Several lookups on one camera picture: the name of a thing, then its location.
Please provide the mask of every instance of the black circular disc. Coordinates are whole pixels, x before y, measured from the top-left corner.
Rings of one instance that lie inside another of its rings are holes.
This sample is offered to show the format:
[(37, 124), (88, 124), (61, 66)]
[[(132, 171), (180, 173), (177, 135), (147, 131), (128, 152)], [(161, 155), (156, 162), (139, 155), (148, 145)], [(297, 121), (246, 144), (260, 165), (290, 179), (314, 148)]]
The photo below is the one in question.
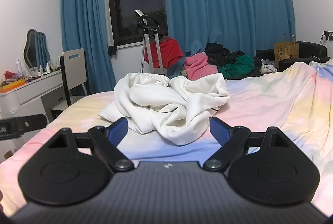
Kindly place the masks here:
[(27, 200), (51, 206), (83, 202), (100, 193), (109, 182), (105, 164), (82, 153), (33, 157), (19, 173)]
[(265, 205), (311, 201), (319, 184), (319, 172), (301, 151), (295, 154), (282, 147), (260, 151), (230, 166), (230, 185), (240, 195)]

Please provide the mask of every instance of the pink clothing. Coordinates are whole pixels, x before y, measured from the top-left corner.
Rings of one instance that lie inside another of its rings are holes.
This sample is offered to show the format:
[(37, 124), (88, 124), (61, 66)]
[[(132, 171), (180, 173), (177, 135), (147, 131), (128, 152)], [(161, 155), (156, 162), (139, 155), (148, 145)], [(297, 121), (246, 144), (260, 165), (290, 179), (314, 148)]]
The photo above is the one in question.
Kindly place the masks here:
[(208, 64), (208, 57), (205, 52), (186, 57), (184, 68), (188, 78), (192, 81), (218, 73), (217, 66)]

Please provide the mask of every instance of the garment steamer pole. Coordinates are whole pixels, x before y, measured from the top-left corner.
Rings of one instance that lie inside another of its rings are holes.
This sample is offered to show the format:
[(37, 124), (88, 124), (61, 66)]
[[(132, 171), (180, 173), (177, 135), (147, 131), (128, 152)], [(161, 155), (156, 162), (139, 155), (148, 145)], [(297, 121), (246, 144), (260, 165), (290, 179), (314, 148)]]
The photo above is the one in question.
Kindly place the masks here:
[[(154, 37), (155, 37), (155, 43), (156, 43), (157, 56), (158, 56), (158, 60), (159, 60), (160, 73), (164, 73), (164, 75), (166, 76), (167, 70), (163, 68), (161, 49), (159, 46), (159, 33), (158, 33), (158, 30), (160, 30), (159, 23), (155, 19), (151, 18), (150, 16), (144, 15), (144, 13), (141, 10), (136, 10), (135, 13), (139, 17), (139, 19), (137, 21), (137, 26), (139, 29), (142, 29), (143, 33), (144, 33), (140, 72), (143, 73), (143, 71), (144, 71), (144, 53), (145, 53), (145, 49), (147, 48), (150, 73), (152, 73), (152, 74), (155, 73), (154, 65), (153, 65), (152, 50), (150, 48), (150, 40), (149, 40), (149, 30), (153, 30)], [(148, 25), (147, 20), (151, 20), (154, 23), (154, 25)]]

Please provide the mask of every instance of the bed sheet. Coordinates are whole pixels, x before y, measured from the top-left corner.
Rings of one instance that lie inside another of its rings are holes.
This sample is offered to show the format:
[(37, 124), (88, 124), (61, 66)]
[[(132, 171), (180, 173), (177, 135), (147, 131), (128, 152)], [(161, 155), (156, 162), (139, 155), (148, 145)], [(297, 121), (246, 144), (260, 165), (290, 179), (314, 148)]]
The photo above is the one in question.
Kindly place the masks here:
[[(331, 106), (333, 61), (326, 64), (295, 63), (282, 73), (227, 81), (231, 97), (216, 116), (231, 126), (243, 125), (252, 131), (276, 126), (292, 139), (316, 164), (321, 181), (312, 203), (326, 215), (333, 213), (333, 130)], [(1, 202), (7, 215), (25, 204), (17, 183), (24, 163), (60, 128), (87, 131), (96, 125), (108, 126), (98, 113), (113, 101), (113, 92), (81, 99), (38, 133), (10, 159), (0, 164)], [(129, 130), (118, 148), (139, 161), (199, 161), (208, 159), (220, 145), (209, 129), (196, 141), (177, 146), (156, 131), (141, 135)]]

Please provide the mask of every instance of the brown paper shopping bag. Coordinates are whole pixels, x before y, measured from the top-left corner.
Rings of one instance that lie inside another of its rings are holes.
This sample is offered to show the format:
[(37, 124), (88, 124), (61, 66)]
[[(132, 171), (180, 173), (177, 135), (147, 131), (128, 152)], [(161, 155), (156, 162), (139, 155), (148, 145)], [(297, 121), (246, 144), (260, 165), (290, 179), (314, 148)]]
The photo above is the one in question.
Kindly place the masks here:
[(286, 60), (286, 59), (297, 59), (299, 58), (299, 46), (295, 43), (295, 36), (291, 37), (294, 38), (294, 41), (282, 41), (283, 34), (281, 36), (281, 42), (274, 43), (274, 56), (275, 56), (275, 67), (279, 68), (279, 61)]

